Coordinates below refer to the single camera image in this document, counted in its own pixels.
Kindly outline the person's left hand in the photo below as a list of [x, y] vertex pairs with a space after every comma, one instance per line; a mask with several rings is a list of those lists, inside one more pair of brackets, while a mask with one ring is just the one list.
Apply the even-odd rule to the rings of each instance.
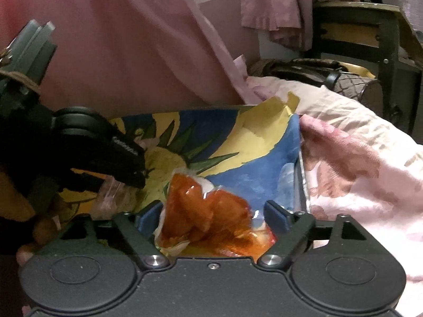
[[15, 261], [18, 249], [38, 243], [34, 229], [60, 209], [57, 184], [50, 177], [1, 173], [1, 267]]

